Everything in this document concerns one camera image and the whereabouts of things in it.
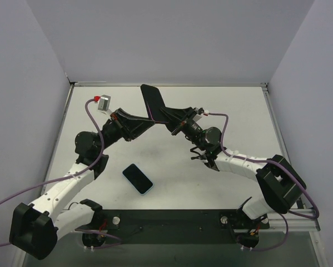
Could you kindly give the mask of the black phone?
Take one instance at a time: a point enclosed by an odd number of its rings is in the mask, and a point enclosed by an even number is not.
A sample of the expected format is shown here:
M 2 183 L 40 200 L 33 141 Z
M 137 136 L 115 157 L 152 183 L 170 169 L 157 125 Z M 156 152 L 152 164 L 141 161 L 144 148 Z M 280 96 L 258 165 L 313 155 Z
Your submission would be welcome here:
M 146 84 L 142 84 L 140 89 L 146 106 L 148 118 L 155 123 L 166 124 L 167 118 L 165 118 L 161 111 L 161 108 L 165 107 L 165 103 L 159 89 Z

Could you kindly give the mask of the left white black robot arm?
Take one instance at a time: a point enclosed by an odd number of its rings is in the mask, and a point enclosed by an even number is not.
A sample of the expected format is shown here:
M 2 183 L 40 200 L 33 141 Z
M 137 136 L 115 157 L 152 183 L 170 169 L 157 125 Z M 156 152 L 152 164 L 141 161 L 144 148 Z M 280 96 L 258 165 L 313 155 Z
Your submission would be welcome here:
M 46 258 L 58 240 L 73 229 L 70 222 L 57 222 L 63 208 L 104 172 L 109 159 L 104 150 L 119 139 L 136 139 L 154 124 L 151 114 L 138 117 L 119 108 L 96 132 L 78 133 L 74 141 L 78 158 L 66 176 L 30 204 L 21 203 L 14 209 L 9 243 L 38 260 Z

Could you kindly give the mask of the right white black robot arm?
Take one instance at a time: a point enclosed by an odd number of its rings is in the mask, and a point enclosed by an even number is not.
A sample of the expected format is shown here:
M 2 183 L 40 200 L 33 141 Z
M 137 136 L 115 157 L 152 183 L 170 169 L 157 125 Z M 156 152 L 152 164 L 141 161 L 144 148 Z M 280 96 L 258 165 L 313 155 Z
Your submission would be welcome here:
M 251 157 L 223 146 L 224 132 L 217 127 L 202 129 L 197 120 L 205 113 L 197 108 L 161 108 L 172 135 L 183 133 L 194 144 L 191 152 L 208 168 L 231 172 L 256 181 L 260 196 L 252 196 L 240 207 L 251 220 L 269 212 L 287 213 L 306 190 L 306 184 L 281 155 L 270 159 Z

